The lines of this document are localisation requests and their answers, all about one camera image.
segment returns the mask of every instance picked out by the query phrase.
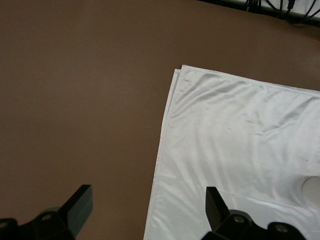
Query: white fabric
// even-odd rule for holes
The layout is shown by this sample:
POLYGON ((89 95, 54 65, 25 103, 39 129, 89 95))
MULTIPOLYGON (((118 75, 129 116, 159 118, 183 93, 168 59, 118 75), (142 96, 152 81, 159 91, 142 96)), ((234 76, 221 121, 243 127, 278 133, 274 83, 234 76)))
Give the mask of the white fabric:
POLYGON ((206 187, 261 227, 320 239, 302 185, 320 176, 320 93, 182 66, 163 117, 144 240, 200 240, 206 187))

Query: white round object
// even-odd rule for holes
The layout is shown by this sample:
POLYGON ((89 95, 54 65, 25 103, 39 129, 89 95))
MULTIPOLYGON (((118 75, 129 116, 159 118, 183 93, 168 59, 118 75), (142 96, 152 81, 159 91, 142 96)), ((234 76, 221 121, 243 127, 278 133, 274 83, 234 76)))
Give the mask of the white round object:
POLYGON ((315 208, 320 209, 320 177, 309 178, 302 186, 303 198, 315 208))

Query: screw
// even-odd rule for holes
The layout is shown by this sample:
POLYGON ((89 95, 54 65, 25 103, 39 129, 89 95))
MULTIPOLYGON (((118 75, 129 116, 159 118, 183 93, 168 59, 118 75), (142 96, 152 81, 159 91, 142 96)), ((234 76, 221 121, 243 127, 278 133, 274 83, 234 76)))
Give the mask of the screw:
POLYGON ((41 220, 42 221, 46 221, 46 220, 49 220, 51 218, 51 215, 50 214, 47 214, 47 215, 44 215, 41 220))
POLYGON ((288 228, 282 224, 275 225, 275 229, 277 229, 280 233, 287 233, 288 228))
POLYGON ((236 223, 239 223, 239 224, 243 224, 245 222, 244 218, 242 216, 234 216, 233 217, 233 220, 236 222, 236 223))
POLYGON ((6 226, 8 225, 8 223, 7 222, 2 222, 2 223, 0 223, 0 229, 3 229, 3 228, 5 228, 6 226))

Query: satin fabric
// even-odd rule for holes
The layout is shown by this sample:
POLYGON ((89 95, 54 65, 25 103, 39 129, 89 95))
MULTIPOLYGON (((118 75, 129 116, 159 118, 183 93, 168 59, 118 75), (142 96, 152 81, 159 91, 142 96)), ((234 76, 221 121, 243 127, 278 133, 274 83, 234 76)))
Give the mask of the satin fabric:
POLYGON ((206 187, 261 227, 285 222, 320 239, 302 185, 320 176, 320 93, 182 66, 162 122, 144 240, 210 231, 206 187))

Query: brown surface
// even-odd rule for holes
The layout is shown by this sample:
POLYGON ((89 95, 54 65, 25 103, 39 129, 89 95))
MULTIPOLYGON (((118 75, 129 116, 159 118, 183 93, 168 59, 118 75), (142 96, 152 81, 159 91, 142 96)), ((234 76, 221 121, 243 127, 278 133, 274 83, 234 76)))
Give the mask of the brown surface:
POLYGON ((92 184, 78 239, 142 239, 182 64, 320 90, 320 28, 195 0, 2 2, 0 217, 92 184))

